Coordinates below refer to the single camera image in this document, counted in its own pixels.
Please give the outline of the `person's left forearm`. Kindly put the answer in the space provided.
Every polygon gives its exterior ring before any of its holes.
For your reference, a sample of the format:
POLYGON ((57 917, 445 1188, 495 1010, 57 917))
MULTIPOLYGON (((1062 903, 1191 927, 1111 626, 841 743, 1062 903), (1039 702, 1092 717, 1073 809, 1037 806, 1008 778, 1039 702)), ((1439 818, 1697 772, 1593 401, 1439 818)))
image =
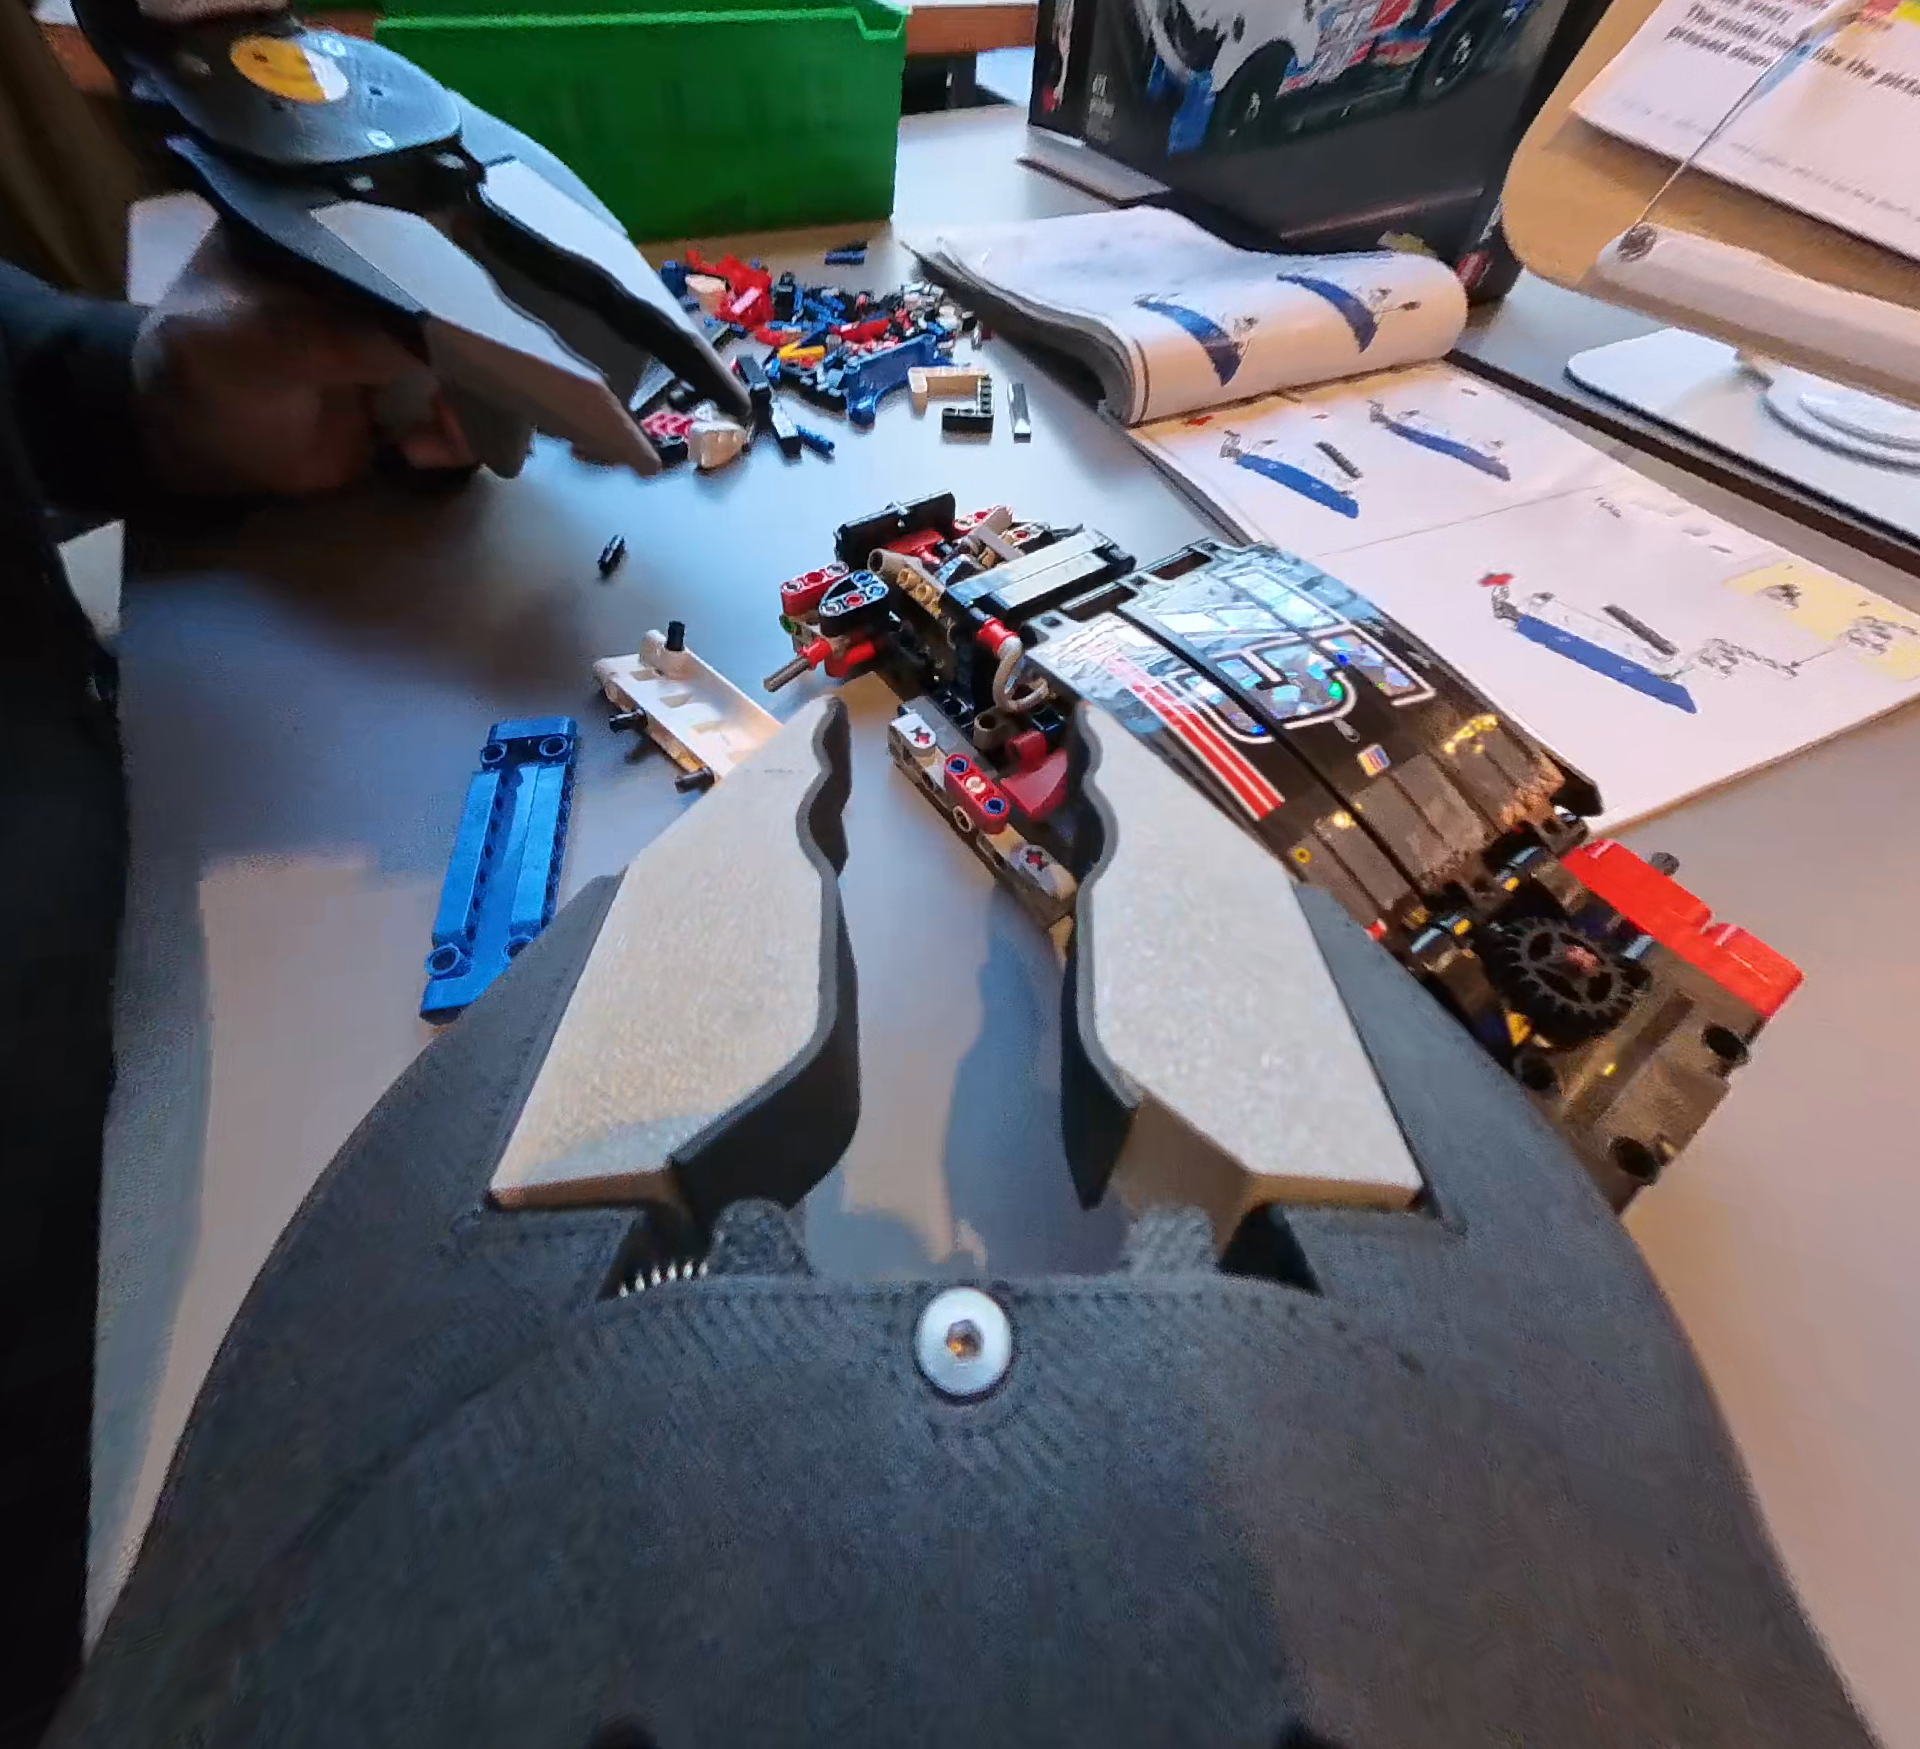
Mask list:
POLYGON ((57 510, 130 519, 146 503, 136 383, 144 313, 2 266, 4 526, 57 510))

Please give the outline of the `light grey desk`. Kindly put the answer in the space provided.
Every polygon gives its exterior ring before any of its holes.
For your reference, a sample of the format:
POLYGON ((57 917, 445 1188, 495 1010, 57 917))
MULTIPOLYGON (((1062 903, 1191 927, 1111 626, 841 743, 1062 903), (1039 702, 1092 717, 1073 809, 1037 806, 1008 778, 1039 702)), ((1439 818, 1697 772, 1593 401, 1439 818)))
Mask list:
MULTIPOLYGON (((741 686, 776 587, 845 516, 949 487, 1138 555, 1216 524, 1041 364, 1036 437, 889 409, 832 460, 640 480, 545 447, 513 481, 389 487, 130 552, 134 878, 110 1115, 87 1634, 118 1598, 227 1324, 315 1177, 431 1031, 422 957, 467 774, 521 712, 583 723, 567 884, 683 809, 610 736, 592 658, 683 618, 741 686), (595 562, 625 535, 623 567, 595 562)), ((813 1198, 832 1272, 1116 1261, 1060 1155, 1044 938, 854 725, 847 917, 863 1111, 813 1198)), ((1806 972, 1727 1104, 1629 1213, 1803 1603, 1889 1745, 1917 1745, 1917 704, 1639 824, 1806 972)))

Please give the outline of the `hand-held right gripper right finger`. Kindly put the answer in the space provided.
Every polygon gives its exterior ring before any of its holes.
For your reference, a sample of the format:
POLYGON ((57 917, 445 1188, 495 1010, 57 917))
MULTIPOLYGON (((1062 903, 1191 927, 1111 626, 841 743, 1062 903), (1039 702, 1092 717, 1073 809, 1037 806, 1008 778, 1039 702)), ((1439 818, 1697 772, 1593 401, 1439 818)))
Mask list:
POLYGON ((1296 881, 1100 704, 1062 993, 1078 1203, 1195 1209, 1225 1253, 1261 1209, 1404 1213, 1422 1172, 1296 881))

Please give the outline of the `person's torso in dark clothing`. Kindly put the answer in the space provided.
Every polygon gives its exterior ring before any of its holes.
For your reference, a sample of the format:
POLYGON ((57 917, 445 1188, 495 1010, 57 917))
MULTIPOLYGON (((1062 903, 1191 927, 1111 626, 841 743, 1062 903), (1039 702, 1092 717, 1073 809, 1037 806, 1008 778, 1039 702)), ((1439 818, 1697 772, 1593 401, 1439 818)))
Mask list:
POLYGON ((41 497, 2 524, 2 1742, 78 1672, 114 985, 130 816, 118 665, 41 497))

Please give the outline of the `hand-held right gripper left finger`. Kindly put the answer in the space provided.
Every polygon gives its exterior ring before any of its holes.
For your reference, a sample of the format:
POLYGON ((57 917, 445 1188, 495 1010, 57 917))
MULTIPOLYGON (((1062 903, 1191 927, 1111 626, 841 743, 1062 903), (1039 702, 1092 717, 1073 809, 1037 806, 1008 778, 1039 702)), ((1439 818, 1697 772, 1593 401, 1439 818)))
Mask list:
POLYGON ((804 704, 501 982, 530 1041, 493 1209, 800 1209, 831 1177, 861 1111, 848 798, 847 707, 804 704))

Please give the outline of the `toy brick car model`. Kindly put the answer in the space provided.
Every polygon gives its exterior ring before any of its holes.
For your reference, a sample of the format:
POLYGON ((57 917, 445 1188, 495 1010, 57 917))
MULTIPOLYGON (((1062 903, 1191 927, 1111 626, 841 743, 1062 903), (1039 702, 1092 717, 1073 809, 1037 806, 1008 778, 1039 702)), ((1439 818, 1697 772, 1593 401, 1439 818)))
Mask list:
POLYGON ((1801 985, 1777 948, 1591 835, 1595 784, 1330 571, 1111 535, 951 494, 843 524, 781 590, 764 681, 881 674, 894 765, 1068 947, 1068 723, 1111 710, 1332 896, 1522 1084, 1623 1210, 1722 1104, 1801 985))

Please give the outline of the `printed instruction sheet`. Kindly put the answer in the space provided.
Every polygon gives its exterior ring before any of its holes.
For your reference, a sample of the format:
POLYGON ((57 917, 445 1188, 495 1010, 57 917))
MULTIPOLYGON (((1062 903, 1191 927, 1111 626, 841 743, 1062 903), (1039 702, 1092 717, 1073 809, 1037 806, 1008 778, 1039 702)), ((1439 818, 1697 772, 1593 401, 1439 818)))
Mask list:
POLYGON ((1660 0, 1571 111, 1918 256, 1918 0, 1660 0))

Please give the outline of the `wooden document stand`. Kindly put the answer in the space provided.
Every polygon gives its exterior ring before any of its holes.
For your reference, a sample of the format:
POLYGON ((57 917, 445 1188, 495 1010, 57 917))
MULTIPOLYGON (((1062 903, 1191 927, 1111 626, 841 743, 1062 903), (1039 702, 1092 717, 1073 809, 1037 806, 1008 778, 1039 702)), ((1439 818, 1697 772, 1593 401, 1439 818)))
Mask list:
POLYGON ((1574 103, 1660 0, 1616 0, 1531 122, 1510 239, 1595 300, 1533 364, 1472 360, 1557 411, 1917 571, 1917 260, 1586 125, 1574 103))

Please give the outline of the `pile of toy bricks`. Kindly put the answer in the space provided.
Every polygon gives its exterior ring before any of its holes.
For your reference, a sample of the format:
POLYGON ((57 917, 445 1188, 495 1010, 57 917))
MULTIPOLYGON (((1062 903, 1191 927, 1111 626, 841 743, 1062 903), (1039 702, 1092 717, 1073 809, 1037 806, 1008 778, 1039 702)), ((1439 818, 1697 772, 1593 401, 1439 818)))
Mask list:
POLYGON ((870 433, 892 401, 914 416, 936 412, 945 439, 988 440, 998 429, 1032 439, 1026 387, 999 388, 980 362, 980 315, 929 281, 854 283, 848 273, 867 253, 864 242, 831 247, 826 277, 695 245, 661 266, 678 306, 750 398, 747 414, 727 414, 694 383, 651 364, 637 416, 663 465, 717 473, 755 447, 788 463, 831 460, 845 433, 870 433))

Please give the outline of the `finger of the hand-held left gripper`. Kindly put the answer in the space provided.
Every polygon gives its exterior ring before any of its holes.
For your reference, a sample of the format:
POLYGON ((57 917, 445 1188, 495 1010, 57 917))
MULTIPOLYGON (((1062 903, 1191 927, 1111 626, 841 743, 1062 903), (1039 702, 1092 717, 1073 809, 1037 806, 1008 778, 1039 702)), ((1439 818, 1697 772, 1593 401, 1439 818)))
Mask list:
POLYGON ((369 195, 313 207, 335 271, 410 313, 477 465, 515 477, 540 437, 592 465, 663 466, 597 369, 519 307, 476 251, 476 196, 414 211, 369 195))
POLYGON ((482 168, 476 251, 505 293, 597 369, 627 409, 663 369, 725 416, 752 416, 734 366, 623 228, 521 157, 482 168))

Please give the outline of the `white toy brick panel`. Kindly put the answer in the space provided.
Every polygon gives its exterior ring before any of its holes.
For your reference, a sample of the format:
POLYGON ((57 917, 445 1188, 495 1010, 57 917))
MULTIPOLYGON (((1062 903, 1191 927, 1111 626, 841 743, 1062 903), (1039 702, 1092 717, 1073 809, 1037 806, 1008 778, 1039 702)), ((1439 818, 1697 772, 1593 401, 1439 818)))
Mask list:
POLYGON ((623 736, 654 746, 678 776, 708 765, 717 785, 781 730, 781 721, 706 662, 688 643, 688 628, 686 657, 663 655, 663 628, 644 633, 632 652, 592 661, 591 678, 608 714, 631 707, 650 712, 648 733, 623 736))

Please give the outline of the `toy brick instruction manual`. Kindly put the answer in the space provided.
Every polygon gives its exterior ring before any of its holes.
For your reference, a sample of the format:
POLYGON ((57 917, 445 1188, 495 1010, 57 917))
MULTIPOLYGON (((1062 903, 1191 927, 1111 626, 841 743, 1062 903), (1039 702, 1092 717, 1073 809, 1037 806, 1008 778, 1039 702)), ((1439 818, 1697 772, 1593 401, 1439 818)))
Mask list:
POLYGON ((1446 357, 1422 253, 1261 253, 1164 207, 909 230, 1092 371, 1234 538, 1355 583, 1632 821, 1917 702, 1917 615, 1720 519, 1446 357))

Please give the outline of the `person's left hand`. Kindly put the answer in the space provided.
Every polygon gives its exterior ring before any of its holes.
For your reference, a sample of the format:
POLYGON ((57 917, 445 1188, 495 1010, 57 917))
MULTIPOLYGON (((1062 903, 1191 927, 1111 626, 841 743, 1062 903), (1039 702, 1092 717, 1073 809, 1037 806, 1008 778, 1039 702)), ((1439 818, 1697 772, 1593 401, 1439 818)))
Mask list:
POLYGON ((371 315, 254 267, 211 230, 138 327, 141 453, 172 492, 304 499, 384 460, 477 465, 424 359, 371 315))

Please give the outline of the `blue toy brick panel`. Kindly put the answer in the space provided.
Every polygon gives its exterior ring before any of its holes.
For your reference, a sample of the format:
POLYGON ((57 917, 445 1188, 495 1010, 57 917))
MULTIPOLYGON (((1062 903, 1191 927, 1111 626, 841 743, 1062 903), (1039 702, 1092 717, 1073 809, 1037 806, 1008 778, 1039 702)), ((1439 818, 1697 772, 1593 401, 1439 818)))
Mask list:
POLYGON ((477 754, 424 959, 420 1018, 450 1023, 546 930, 558 903, 578 725, 493 723, 477 754))

